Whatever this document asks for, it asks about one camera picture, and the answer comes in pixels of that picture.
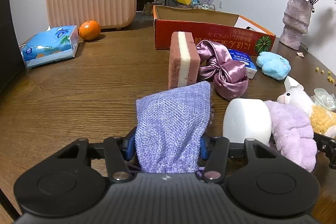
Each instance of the black circular cover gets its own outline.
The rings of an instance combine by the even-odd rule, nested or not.
[[[105,192],[104,178],[74,160],[41,163],[21,175],[14,195],[23,212],[41,217],[66,217],[86,211]]]
[[[260,159],[237,170],[227,184],[231,198],[253,214],[286,218],[313,209],[317,179],[287,160]]]

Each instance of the textured vase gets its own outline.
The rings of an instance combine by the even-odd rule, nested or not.
[[[285,24],[280,42],[298,50],[301,38],[308,32],[313,6],[305,0],[288,0],[282,22]]]

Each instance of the wooden tabletop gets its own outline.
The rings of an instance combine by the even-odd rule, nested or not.
[[[309,95],[314,88],[336,93],[327,81],[328,69],[312,55],[301,58],[282,44],[274,50],[290,61],[290,76]],[[80,43],[74,59],[18,75],[0,94],[0,187],[16,208],[13,185],[27,169],[77,138],[100,142],[125,136],[137,124],[135,101],[167,89],[168,58],[169,51],[154,48],[152,22],[133,22],[102,33],[95,42]],[[325,73],[315,72],[317,66]],[[275,101],[284,91],[283,81],[258,70],[243,97]],[[207,134],[219,136],[228,101],[214,93],[212,103],[214,121]],[[328,164],[319,153],[314,175],[321,191],[313,216],[335,224],[336,170]],[[103,160],[94,160],[92,166],[105,174]],[[229,169],[237,166],[232,161]],[[11,223],[2,208],[0,223]]]

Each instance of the orange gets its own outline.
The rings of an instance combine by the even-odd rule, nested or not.
[[[83,40],[94,40],[100,34],[100,25],[97,21],[89,20],[79,27],[79,36]]]

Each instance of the tissue pack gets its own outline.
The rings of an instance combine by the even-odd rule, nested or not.
[[[75,57],[78,46],[77,26],[63,26],[34,35],[22,46],[27,68]]]
[[[240,52],[240,51],[232,50],[232,49],[229,49],[229,53],[233,60],[238,60],[245,64],[248,78],[253,79],[253,77],[255,76],[257,72],[257,68],[252,62],[250,56],[244,52]]]

